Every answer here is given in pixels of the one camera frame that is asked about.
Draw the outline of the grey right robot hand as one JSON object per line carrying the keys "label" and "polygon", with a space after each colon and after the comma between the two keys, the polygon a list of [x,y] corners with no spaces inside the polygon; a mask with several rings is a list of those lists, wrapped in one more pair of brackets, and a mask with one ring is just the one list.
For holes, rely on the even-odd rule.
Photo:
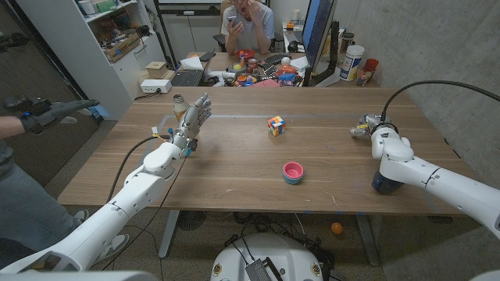
{"label": "grey right robot hand", "polygon": [[355,127],[352,127],[349,130],[349,132],[351,137],[364,137],[366,135],[371,136],[376,130],[385,127],[392,129],[395,128],[391,123],[390,118],[382,121],[381,115],[365,114],[359,119]]}

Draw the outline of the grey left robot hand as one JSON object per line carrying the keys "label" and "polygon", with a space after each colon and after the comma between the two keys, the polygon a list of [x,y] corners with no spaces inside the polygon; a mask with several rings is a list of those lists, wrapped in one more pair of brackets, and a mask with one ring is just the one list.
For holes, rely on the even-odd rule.
{"label": "grey left robot hand", "polygon": [[207,93],[204,93],[193,105],[190,105],[181,116],[178,127],[172,137],[172,144],[175,144],[182,151],[198,135],[202,124],[212,115],[211,100]]}

